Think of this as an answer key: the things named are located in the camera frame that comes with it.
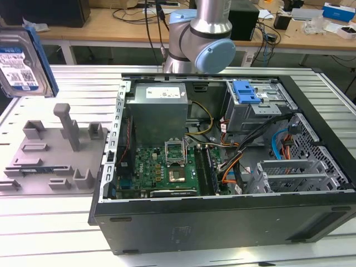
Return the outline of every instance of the sticker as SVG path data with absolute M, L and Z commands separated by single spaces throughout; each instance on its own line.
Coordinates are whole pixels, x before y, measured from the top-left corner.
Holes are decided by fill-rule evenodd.
M 0 69 L 10 86 L 20 91 L 35 91 L 38 82 L 31 68 L 23 63 L 24 60 L 21 48 L 0 47 Z
M 258 98 L 268 98 L 268 95 L 266 93 L 257 93 L 256 94 Z
M 226 133 L 226 124 L 221 124 L 221 132 Z
M 241 189 L 240 186 L 238 186 L 237 184 L 235 185 L 235 192 L 238 194 L 238 195 L 241 195 L 243 193 L 243 190 Z
M 180 98 L 179 87 L 148 87 L 146 98 Z
M 22 172 L 37 172 L 36 170 L 34 169 L 28 169 L 28 170 L 21 170 Z
M 228 16 L 230 13 L 230 7 L 231 7 L 231 0 L 225 0 L 224 4 L 224 16 Z
M 251 174 L 251 168 L 250 167 L 244 168 L 244 171 L 242 171 L 241 174 Z

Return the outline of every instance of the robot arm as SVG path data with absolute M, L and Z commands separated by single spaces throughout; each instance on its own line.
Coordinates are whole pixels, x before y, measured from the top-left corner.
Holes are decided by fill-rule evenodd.
M 196 0 L 197 10 L 171 13 L 165 73 L 218 73 L 234 59 L 228 20 L 231 0 Z

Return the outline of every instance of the blue box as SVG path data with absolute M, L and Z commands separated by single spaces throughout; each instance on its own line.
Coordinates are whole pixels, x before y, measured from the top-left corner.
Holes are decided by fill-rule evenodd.
M 233 86 L 240 104 L 261 103 L 261 99 L 255 94 L 255 88 L 248 81 L 234 81 Z
M 325 18 L 337 19 L 339 21 L 349 22 L 354 18 L 356 10 L 352 7 L 333 6 L 330 3 L 325 3 L 323 6 L 323 16 Z

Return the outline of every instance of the plastic bag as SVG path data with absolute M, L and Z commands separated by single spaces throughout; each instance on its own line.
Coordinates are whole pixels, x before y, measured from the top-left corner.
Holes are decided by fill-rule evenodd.
M 319 17 L 312 18 L 311 21 L 305 21 L 301 26 L 301 29 L 306 35 L 316 34 L 316 33 L 326 34 L 324 28 L 329 23 L 330 21 L 324 19 L 323 16 L 319 16 Z

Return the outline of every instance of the light blue robot joint cap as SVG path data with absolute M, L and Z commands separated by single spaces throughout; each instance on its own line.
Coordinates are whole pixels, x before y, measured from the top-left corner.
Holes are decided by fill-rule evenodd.
M 207 45 L 196 57 L 195 67 L 206 73 L 223 71 L 233 61 L 236 46 L 230 39 L 219 39 Z
M 196 9 L 180 9 L 171 13 L 169 24 L 191 21 L 196 17 Z

